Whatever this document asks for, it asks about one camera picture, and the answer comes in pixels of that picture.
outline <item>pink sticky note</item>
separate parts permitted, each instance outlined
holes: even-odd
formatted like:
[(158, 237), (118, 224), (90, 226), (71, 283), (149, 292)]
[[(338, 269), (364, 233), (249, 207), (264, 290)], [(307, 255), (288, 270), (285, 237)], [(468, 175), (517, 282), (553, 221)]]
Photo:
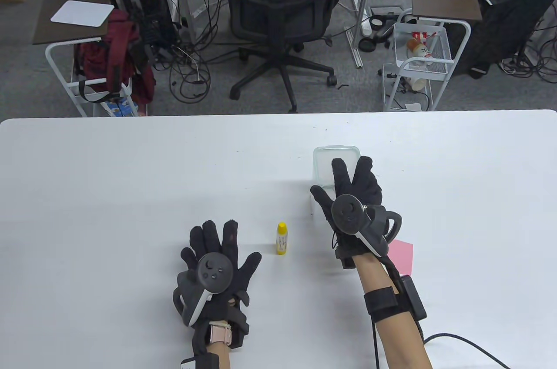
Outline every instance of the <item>pink sticky note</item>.
[(409, 242), (393, 240), (389, 245), (389, 258), (401, 275), (412, 275), (414, 245)]

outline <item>wire basket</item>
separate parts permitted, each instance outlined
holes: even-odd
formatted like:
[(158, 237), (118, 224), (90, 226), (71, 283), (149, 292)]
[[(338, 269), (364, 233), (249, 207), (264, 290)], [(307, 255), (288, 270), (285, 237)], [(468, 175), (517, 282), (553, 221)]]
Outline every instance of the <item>wire basket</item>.
[[(414, 57), (412, 51), (406, 46), (406, 43), (414, 38), (413, 33), (425, 33), (426, 47), (428, 47), (429, 52), (434, 58), (452, 60), (447, 30), (444, 27), (425, 25), (423, 23), (396, 23), (394, 25), (393, 37), (397, 67), (400, 67), (410, 57)], [(410, 62), (404, 70), (418, 72), (423, 71), (424, 67), (432, 73), (448, 74), (449, 71), (449, 66), (446, 63), (435, 62), (424, 66), (424, 63), (421, 61)]]

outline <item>wristwatch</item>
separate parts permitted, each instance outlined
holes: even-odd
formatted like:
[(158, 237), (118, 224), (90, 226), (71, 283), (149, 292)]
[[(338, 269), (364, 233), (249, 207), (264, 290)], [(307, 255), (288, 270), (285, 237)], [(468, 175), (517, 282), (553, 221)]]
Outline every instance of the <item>wristwatch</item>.
[(225, 343), (230, 346), (232, 343), (232, 328), (226, 321), (210, 321), (207, 331), (208, 344)]

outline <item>forearm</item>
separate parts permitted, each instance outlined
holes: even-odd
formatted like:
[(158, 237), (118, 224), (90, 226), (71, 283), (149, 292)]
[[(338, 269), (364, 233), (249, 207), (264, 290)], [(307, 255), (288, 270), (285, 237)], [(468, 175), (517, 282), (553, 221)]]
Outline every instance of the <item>forearm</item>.
[(230, 348), (225, 343), (208, 345), (207, 352), (218, 356), (219, 369), (230, 369)]
[[(364, 293), (392, 287), (382, 264), (371, 253), (354, 256)], [(390, 369), (431, 369), (422, 337), (410, 312), (388, 317), (376, 324)]]

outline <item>hand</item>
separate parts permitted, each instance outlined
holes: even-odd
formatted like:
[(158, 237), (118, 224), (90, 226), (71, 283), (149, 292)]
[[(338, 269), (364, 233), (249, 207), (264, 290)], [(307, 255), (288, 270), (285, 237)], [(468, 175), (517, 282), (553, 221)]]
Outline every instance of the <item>hand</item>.
[[(371, 158), (361, 156), (358, 159), (352, 182), (350, 182), (350, 176), (348, 176), (344, 160), (340, 158), (333, 159), (331, 165), (337, 197), (343, 194), (350, 194), (356, 196), (364, 205), (381, 205), (383, 195), (375, 175), (371, 172)], [(336, 257), (342, 262), (342, 267), (353, 269), (355, 265), (352, 256), (368, 253), (369, 249), (356, 236), (345, 234), (336, 227), (331, 214), (332, 199), (329, 198), (321, 186), (312, 186), (311, 192), (336, 234)]]
[(218, 239), (217, 228), (213, 221), (206, 221), (203, 228), (196, 226), (189, 233), (189, 245), (181, 251), (181, 258), (188, 265), (189, 272), (195, 271), (199, 260), (209, 252), (219, 252), (232, 262), (233, 276), (230, 286), (220, 294), (214, 294), (204, 305), (194, 324), (194, 353), (204, 353), (205, 335), (210, 321), (228, 321), (232, 326), (231, 348), (242, 345), (243, 336), (249, 332), (245, 315), (240, 311), (240, 301), (249, 305), (247, 287), (249, 280), (261, 261), (261, 253), (247, 256), (242, 267), (238, 268), (238, 223), (228, 221), (222, 230), (222, 244)]

